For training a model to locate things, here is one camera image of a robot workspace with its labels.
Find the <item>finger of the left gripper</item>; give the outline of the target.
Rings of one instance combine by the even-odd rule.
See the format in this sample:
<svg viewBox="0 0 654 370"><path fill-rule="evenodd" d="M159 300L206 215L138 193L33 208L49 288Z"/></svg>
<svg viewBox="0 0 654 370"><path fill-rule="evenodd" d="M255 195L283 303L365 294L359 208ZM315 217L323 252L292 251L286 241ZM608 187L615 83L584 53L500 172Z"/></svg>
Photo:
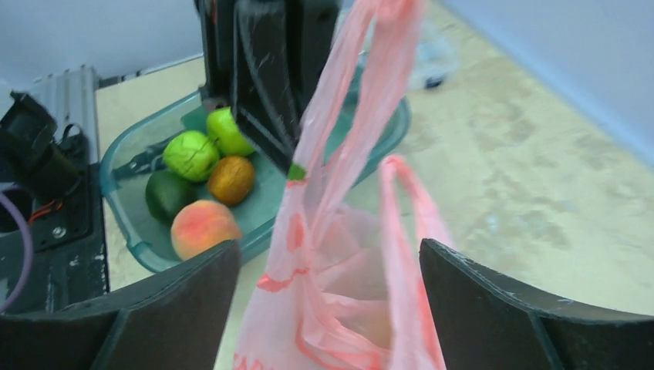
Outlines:
<svg viewBox="0 0 654 370"><path fill-rule="evenodd" d="M199 88L207 109L229 105L234 61L234 3L229 0L199 0L205 84Z"/></svg>
<svg viewBox="0 0 654 370"><path fill-rule="evenodd" d="M286 174L301 118L329 57L339 1L238 1L231 110L254 148Z"/></svg>

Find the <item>green fake apple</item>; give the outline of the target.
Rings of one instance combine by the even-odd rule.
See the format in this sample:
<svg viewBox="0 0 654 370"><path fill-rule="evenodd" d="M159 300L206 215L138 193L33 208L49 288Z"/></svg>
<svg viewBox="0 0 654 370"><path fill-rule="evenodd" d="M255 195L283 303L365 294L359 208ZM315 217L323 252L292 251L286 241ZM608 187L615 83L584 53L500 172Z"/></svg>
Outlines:
<svg viewBox="0 0 654 370"><path fill-rule="evenodd" d="M249 156L255 152L241 135L229 107L217 109L208 115L207 135L224 156Z"/></svg>

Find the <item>dark green fake avocado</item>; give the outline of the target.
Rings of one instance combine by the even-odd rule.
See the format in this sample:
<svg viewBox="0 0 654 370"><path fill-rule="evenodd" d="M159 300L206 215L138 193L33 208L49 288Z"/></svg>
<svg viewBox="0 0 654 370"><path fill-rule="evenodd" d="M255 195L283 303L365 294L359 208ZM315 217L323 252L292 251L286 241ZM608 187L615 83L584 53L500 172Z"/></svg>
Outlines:
<svg viewBox="0 0 654 370"><path fill-rule="evenodd" d="M145 187L147 209L162 224L171 225L178 213L196 200L192 184L167 170L152 173Z"/></svg>

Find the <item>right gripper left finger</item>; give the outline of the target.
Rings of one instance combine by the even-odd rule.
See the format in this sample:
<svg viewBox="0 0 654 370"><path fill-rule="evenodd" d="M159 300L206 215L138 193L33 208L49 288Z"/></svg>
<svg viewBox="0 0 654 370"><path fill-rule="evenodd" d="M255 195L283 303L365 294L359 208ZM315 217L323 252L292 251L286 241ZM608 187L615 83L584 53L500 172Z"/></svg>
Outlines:
<svg viewBox="0 0 654 370"><path fill-rule="evenodd" d="M1 318L3 369L211 369L241 267L236 241L54 313Z"/></svg>

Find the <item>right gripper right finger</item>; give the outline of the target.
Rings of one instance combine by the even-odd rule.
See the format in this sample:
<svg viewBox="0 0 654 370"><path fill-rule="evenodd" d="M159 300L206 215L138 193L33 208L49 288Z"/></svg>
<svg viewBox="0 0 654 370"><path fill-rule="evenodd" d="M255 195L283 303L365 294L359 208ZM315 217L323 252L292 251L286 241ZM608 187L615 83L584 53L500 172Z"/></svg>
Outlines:
<svg viewBox="0 0 654 370"><path fill-rule="evenodd" d="M436 240L420 246L449 369L651 369L653 319L542 291Z"/></svg>

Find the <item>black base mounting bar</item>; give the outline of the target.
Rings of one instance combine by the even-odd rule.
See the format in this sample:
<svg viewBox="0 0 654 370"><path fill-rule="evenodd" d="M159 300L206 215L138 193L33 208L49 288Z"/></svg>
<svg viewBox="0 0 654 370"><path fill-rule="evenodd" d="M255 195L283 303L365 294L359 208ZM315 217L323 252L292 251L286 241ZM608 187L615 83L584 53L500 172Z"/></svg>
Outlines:
<svg viewBox="0 0 654 370"><path fill-rule="evenodd" d="M99 166L85 172L81 190L67 197L59 210L29 227L34 254L28 280L7 315L54 312L109 293Z"/></svg>

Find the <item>teal plastic fruit tray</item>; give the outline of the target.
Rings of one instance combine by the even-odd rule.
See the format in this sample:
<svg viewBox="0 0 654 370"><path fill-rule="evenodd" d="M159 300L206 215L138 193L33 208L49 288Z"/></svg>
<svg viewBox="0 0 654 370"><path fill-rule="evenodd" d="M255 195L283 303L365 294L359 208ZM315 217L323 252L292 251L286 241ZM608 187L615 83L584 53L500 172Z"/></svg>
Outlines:
<svg viewBox="0 0 654 370"><path fill-rule="evenodd" d="M241 235L243 262L267 250L287 183L197 93L121 133L99 173L127 250L155 273L228 236Z"/></svg>

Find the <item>clear plastic packet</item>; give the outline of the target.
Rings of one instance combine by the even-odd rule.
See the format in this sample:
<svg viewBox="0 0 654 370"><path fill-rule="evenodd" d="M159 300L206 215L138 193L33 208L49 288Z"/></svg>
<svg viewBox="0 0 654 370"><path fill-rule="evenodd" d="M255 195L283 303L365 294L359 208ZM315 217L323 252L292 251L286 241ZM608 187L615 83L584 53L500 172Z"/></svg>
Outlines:
<svg viewBox="0 0 654 370"><path fill-rule="evenodd" d="M407 89L437 88L455 73L458 66L459 60L447 38L434 23L423 21Z"/></svg>

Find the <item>pink plastic bag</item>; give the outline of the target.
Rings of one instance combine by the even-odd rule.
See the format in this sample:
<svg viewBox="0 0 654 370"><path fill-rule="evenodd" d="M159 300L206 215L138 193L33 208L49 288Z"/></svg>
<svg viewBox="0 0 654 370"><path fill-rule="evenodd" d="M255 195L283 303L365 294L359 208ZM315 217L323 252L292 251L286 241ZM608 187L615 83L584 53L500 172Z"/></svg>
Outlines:
<svg viewBox="0 0 654 370"><path fill-rule="evenodd" d="M426 188L391 155L378 166L379 212L344 202L405 95L423 13L422 1L351 7L302 116L233 368L445 368L394 183L413 202L416 236L450 243Z"/></svg>

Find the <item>brown fake kiwi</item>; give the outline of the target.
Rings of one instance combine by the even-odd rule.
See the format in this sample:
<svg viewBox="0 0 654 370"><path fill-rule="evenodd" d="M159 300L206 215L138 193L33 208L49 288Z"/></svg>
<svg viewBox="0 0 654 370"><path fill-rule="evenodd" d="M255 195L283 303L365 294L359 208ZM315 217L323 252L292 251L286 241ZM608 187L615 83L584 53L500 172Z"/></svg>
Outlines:
<svg viewBox="0 0 654 370"><path fill-rule="evenodd" d="M226 156L218 161L207 182L210 195L228 207L235 207L251 192L255 168L242 156Z"/></svg>

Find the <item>pink fake peach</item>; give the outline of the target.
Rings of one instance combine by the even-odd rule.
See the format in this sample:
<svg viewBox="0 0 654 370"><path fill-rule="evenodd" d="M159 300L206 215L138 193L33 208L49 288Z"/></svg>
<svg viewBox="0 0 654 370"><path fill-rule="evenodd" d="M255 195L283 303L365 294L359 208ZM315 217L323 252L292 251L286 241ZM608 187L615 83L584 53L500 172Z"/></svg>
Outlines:
<svg viewBox="0 0 654 370"><path fill-rule="evenodd" d="M213 200L197 200L184 207L170 229L173 249L182 261L242 236L230 209Z"/></svg>

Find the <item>aluminium frame rail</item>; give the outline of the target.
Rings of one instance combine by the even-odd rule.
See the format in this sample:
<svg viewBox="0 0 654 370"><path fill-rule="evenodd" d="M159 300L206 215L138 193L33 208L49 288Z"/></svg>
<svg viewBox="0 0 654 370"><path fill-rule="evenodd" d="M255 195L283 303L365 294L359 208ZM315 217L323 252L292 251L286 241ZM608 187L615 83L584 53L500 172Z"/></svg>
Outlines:
<svg viewBox="0 0 654 370"><path fill-rule="evenodd" d="M99 77L92 66L82 65L63 72L43 76L29 87L57 122L55 138L62 138L63 130L73 124L71 134L82 130L89 141L89 162L99 161L99 137L96 95Z"/></svg>

